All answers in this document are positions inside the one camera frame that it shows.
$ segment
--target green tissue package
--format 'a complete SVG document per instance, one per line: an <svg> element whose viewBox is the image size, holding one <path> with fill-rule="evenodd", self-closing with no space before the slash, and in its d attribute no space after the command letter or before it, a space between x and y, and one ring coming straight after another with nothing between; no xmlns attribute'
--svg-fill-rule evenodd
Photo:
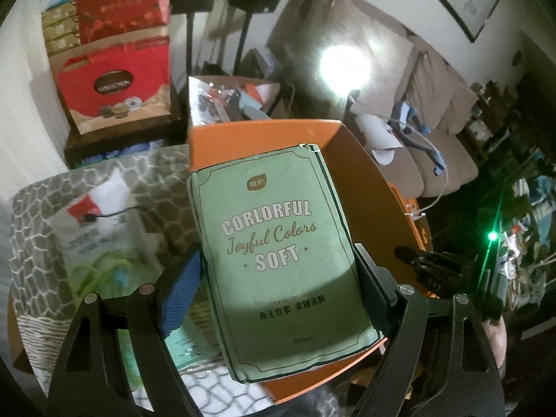
<svg viewBox="0 0 556 417"><path fill-rule="evenodd" d="M291 375L378 340L318 146L207 167L187 186L232 377L254 383Z"/></svg>
<svg viewBox="0 0 556 417"><path fill-rule="evenodd" d="M48 220L63 253L67 281L76 305L89 293L103 299L132 294L154 283L162 273L156 249L148 243L137 205L121 171L72 200ZM118 213L87 221L88 214ZM120 350L130 387L142 386L129 331L118 330ZM189 317L165 340L176 368L211 358L216 353Z"/></svg>

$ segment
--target black speaker stand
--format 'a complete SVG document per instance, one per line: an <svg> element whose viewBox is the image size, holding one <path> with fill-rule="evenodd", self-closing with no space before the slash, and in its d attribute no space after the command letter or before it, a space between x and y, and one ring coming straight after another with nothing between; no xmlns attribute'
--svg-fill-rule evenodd
<svg viewBox="0 0 556 417"><path fill-rule="evenodd" d="M245 13L244 24L241 27L240 43L237 46L236 62L234 63L234 76L237 76L240 71L241 56L243 55L243 49L245 46L245 38L247 37L247 32L249 31L249 24L251 23L251 17L253 14L250 12Z"/></svg>
<svg viewBox="0 0 556 417"><path fill-rule="evenodd" d="M193 23L195 21L195 13L186 14L186 40L185 40L185 73L187 75L185 86L189 90L189 77L193 73Z"/></svg>

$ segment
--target sofa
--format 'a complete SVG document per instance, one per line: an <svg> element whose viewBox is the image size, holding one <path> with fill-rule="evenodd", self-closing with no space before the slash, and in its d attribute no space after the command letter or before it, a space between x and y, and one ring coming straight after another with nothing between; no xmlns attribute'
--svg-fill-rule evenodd
<svg viewBox="0 0 556 417"><path fill-rule="evenodd" d="M388 121L401 100L417 110L419 121L430 129L425 136L443 157L448 172L439 174L426 152L405 145L395 150L390 164L375 160L405 198L449 194L477 176L476 164L457 138L476 95L425 40L362 0L290 0L280 16L268 47L284 67L283 79L296 88L296 116L332 114L329 107L337 104L337 97L319 77L319 59L334 45L356 48L371 64L370 80L357 90L357 99L341 102L350 108L343 114L344 124L371 157L369 133L360 129L358 118L371 114ZM416 134L409 138L426 146Z"/></svg>

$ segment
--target wooden table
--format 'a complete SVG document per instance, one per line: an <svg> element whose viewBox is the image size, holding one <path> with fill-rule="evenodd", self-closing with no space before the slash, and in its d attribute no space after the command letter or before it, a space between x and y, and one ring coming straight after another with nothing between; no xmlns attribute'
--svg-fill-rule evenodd
<svg viewBox="0 0 556 417"><path fill-rule="evenodd" d="M88 157L158 139L165 139L171 145L183 144L187 135L187 117L180 111L173 87L169 115L127 122L85 134L80 134L71 121L70 126L71 131L64 149L66 164L70 169L78 167Z"/></svg>

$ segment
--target red gift box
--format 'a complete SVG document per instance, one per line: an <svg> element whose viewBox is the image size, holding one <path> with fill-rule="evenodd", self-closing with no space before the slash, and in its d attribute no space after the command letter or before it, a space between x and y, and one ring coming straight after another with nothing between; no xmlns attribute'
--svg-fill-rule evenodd
<svg viewBox="0 0 556 417"><path fill-rule="evenodd" d="M83 44L170 22L170 0L76 0Z"/></svg>
<svg viewBox="0 0 556 417"><path fill-rule="evenodd" d="M67 61L57 84L81 134L170 113L169 39Z"/></svg>

